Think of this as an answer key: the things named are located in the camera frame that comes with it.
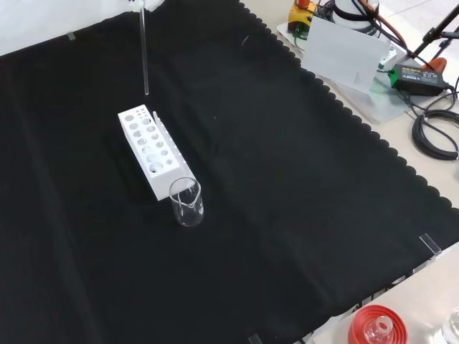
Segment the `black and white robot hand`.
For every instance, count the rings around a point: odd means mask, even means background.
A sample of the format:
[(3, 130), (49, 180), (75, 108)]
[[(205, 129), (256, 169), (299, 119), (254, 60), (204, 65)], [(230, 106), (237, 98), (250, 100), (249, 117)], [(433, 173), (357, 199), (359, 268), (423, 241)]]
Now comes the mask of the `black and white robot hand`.
[(153, 12), (164, 3), (164, 0), (129, 0), (128, 3), (130, 4), (131, 11), (141, 12), (147, 10)]

